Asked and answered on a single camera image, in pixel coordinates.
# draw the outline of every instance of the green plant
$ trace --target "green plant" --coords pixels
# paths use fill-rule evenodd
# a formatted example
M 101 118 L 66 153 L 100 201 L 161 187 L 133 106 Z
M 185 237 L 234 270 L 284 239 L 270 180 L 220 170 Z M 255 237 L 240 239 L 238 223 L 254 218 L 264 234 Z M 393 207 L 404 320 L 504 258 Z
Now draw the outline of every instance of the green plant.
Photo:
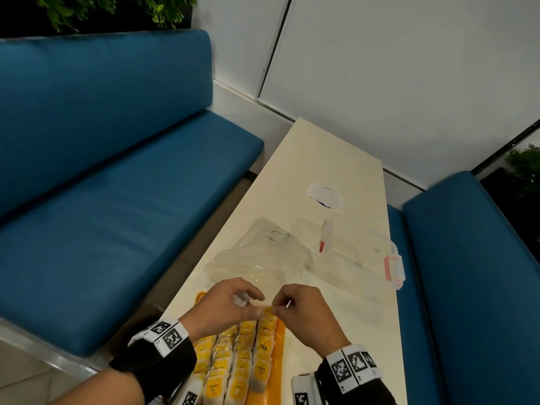
M 507 157 L 507 163 L 514 169 L 522 183 L 519 197 L 527 194 L 540 194 L 540 148 L 529 145 L 527 149 L 512 149 Z
M 95 8 L 102 8 L 114 14 L 116 0 L 36 0 L 40 7 L 47 10 L 52 26 L 58 32 L 70 28 L 77 32 L 74 19 L 87 20 L 87 14 Z M 197 5 L 197 0 L 134 0 L 144 8 L 159 27 L 176 28 L 184 19 L 182 8 Z

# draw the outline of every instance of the planter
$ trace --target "planter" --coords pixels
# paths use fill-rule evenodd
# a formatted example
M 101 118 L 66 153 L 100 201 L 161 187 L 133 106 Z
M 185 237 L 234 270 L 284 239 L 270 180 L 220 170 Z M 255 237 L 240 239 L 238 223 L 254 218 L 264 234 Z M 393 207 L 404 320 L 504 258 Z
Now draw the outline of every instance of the planter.
M 19 37 L 51 37 L 54 35 L 70 35 L 66 28 L 64 33 L 57 33 L 52 28 L 44 8 L 37 6 L 36 0 L 3 0 L 0 8 L 0 38 Z M 191 28 L 193 7 L 186 6 L 184 20 L 177 28 Z M 133 0 L 117 0 L 117 9 L 110 14 L 101 9 L 88 13 L 88 20 L 74 21 L 79 34 L 99 34 L 109 32 L 156 31 L 161 30 L 143 8 Z
M 481 181 L 497 207 L 540 262 L 540 197 L 519 197 L 522 183 L 504 168 Z

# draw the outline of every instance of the orange tray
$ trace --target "orange tray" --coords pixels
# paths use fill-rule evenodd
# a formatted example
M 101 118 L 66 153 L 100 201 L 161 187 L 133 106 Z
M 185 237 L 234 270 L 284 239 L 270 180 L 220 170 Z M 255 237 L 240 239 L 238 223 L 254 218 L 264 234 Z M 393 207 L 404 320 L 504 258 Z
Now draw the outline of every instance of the orange tray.
M 206 294 L 201 291 L 195 298 L 195 304 Z M 285 344 L 285 324 L 278 319 L 275 326 L 274 350 L 272 352 L 272 372 L 266 389 L 262 394 L 249 391 L 245 405 L 281 405 L 281 372 L 283 367 L 283 347 Z

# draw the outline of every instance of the black sleeve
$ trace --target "black sleeve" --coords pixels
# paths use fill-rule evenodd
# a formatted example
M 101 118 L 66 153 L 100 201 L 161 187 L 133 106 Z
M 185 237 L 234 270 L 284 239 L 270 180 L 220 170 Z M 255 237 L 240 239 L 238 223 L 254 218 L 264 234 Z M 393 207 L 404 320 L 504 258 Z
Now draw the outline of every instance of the black sleeve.
M 380 378 L 361 383 L 348 392 L 342 393 L 326 358 L 322 361 L 315 379 L 321 398 L 329 405 L 395 405 L 394 397 Z
M 161 357 L 154 344 L 137 340 L 124 353 L 111 361 L 110 367 L 133 373 L 144 394 L 145 403 L 162 395 L 170 398 L 176 388 L 193 372 L 197 355 L 189 338 L 181 341 L 166 357 Z

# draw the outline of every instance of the left hand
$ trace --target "left hand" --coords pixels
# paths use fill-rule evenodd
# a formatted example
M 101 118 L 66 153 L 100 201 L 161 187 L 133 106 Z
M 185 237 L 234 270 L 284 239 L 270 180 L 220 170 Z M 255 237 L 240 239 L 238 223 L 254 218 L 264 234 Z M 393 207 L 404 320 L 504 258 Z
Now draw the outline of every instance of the left hand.
M 190 334 L 191 342 L 219 334 L 242 321 L 259 320 L 264 310 L 248 303 L 245 307 L 233 303 L 233 295 L 247 293 L 252 299 L 264 300 L 264 294 L 241 277 L 215 284 L 179 321 Z

